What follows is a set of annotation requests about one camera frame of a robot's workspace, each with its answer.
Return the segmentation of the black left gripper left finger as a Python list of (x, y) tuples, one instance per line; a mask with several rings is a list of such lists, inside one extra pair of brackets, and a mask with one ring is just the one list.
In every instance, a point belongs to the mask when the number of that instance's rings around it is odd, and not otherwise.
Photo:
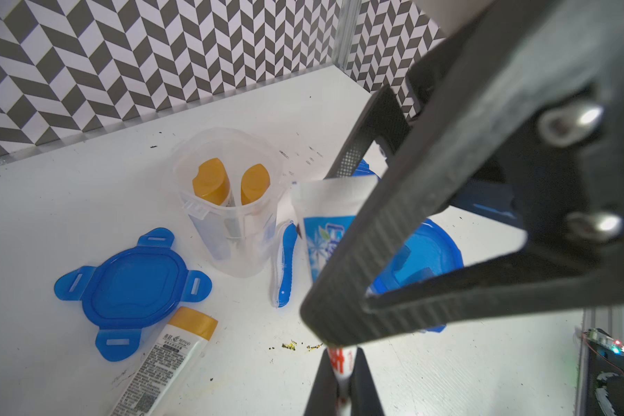
[(334, 352), (332, 348), (327, 348), (322, 355), (303, 413), (305, 416), (336, 416), (338, 414), (339, 382)]

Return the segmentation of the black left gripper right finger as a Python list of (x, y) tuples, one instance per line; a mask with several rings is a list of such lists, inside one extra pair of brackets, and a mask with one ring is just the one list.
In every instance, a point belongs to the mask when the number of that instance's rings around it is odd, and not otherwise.
[(362, 348), (357, 348), (354, 372), (350, 377), (352, 416), (384, 416), (376, 386)]

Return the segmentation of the small toothpaste tube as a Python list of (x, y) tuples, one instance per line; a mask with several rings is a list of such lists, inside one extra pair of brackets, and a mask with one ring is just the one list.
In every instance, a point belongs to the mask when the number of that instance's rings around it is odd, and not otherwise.
[[(310, 265), (316, 281), (331, 260), (367, 197), (378, 184), (374, 174), (298, 182), (292, 188), (294, 206)], [(325, 357), (334, 376), (334, 408), (338, 414), (350, 408), (350, 377), (355, 369), (357, 347), (336, 348), (326, 343)]]

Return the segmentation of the blue toothbrush case back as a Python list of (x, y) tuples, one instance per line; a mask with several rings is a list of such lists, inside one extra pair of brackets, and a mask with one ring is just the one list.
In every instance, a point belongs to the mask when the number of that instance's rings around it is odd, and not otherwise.
[(277, 227), (271, 297), (272, 304), (277, 309), (286, 306), (291, 299), (293, 257), (297, 240), (298, 232), (296, 224), (292, 220), (286, 221)]

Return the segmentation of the tall clear container back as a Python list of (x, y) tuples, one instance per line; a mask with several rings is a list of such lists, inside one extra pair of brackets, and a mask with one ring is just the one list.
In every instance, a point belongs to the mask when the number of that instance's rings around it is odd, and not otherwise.
[(172, 182), (211, 264), (233, 277), (260, 272), (276, 249), (282, 155), (232, 128), (196, 133), (173, 151)]

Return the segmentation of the white tube gold cap front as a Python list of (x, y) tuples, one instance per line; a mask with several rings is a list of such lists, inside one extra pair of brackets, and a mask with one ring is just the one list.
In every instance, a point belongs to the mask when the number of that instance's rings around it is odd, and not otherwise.
[(231, 182), (219, 158), (209, 159), (199, 166), (192, 189), (197, 198), (216, 206), (233, 206)]

